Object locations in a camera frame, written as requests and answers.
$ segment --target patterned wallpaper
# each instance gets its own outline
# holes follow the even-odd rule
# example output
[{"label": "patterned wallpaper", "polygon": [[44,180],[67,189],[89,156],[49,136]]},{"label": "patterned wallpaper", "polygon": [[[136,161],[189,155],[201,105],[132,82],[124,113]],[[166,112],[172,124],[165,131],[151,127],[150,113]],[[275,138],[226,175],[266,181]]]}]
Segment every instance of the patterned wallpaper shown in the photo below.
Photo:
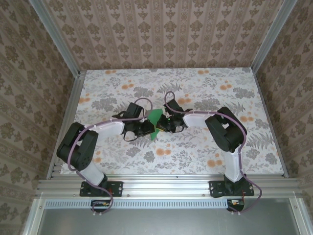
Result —
[{"label": "patterned wallpaper", "polygon": [[313,215],[313,0],[298,0],[257,77],[289,174]]},{"label": "patterned wallpaper", "polygon": [[282,0],[44,0],[81,70],[249,67]]},{"label": "patterned wallpaper", "polygon": [[73,77],[27,0],[0,1],[0,234],[19,234]]}]

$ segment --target aluminum rail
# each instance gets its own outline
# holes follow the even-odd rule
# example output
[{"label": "aluminum rail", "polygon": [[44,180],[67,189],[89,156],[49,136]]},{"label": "aluminum rail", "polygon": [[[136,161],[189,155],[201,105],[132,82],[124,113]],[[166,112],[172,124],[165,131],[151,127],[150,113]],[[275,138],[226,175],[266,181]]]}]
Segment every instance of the aluminum rail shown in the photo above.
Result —
[{"label": "aluminum rail", "polygon": [[[263,190],[263,198],[290,198],[299,195],[296,179],[279,175],[248,175]],[[108,175],[109,181],[123,181],[123,195],[131,199],[212,198],[209,181],[223,180],[222,175]],[[51,180],[40,180],[36,198],[73,199],[80,197],[82,179],[77,175],[60,175]],[[256,198],[259,190],[254,187]]]}]

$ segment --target green object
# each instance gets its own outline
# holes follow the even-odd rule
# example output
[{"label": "green object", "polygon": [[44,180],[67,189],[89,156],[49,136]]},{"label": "green object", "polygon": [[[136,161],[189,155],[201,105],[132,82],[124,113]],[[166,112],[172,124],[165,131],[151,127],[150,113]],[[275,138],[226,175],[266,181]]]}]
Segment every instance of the green object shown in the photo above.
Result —
[{"label": "green object", "polygon": [[155,126],[155,131],[150,134],[152,141],[157,137],[157,134],[160,131],[159,129],[156,128],[156,126],[157,121],[160,119],[162,114],[163,114],[162,109],[153,109],[151,113],[148,115],[148,120]]}]

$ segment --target vent grille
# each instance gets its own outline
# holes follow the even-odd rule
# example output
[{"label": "vent grille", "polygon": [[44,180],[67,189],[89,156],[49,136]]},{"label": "vent grille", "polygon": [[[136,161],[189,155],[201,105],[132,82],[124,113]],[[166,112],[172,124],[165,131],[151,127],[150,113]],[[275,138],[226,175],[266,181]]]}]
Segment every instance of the vent grille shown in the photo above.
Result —
[{"label": "vent grille", "polygon": [[[89,209],[91,199],[48,199],[45,209]],[[208,209],[227,208],[226,199],[115,199],[113,209]]]}]

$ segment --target floral patterned surface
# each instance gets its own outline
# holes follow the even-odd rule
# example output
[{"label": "floral patterned surface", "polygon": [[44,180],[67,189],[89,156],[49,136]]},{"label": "floral patterned surface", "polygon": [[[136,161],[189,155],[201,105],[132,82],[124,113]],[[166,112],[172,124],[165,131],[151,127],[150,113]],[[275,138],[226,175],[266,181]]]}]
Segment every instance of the floral patterned surface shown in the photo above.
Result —
[{"label": "floral patterned surface", "polygon": [[[247,129],[243,166],[248,173],[283,173],[250,68],[90,70],[87,72],[75,121],[93,124],[126,110],[129,102],[149,98],[162,108],[173,91],[183,109],[215,111],[228,107]],[[146,101],[140,101],[149,109]],[[182,133],[160,132],[125,142],[114,136],[97,144],[93,161],[107,174],[224,173],[224,152],[206,128]],[[63,165],[62,173],[68,173]]]}]

